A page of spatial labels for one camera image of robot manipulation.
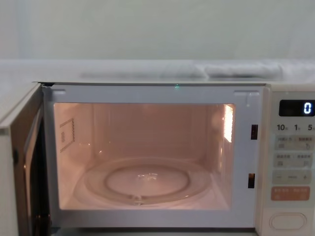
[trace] white microwave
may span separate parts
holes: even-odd
[[[36,82],[0,115],[6,235],[315,233],[312,84]]]

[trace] white wall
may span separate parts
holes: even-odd
[[[314,0],[17,0],[16,11],[22,58],[315,55]]]
[[[15,1],[0,0],[0,58],[18,58],[18,32]]]

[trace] digital display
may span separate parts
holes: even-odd
[[[313,117],[315,116],[315,100],[281,100],[279,116],[281,117]]]

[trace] microwave control panel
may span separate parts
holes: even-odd
[[[315,92],[273,92],[269,144],[272,205],[307,207],[313,196]]]
[[[264,170],[263,236],[312,235],[315,205],[313,99],[315,92],[311,91],[272,91],[268,169]]]

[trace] open microwave door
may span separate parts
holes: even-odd
[[[43,95],[29,83],[0,99],[0,234],[47,235]]]

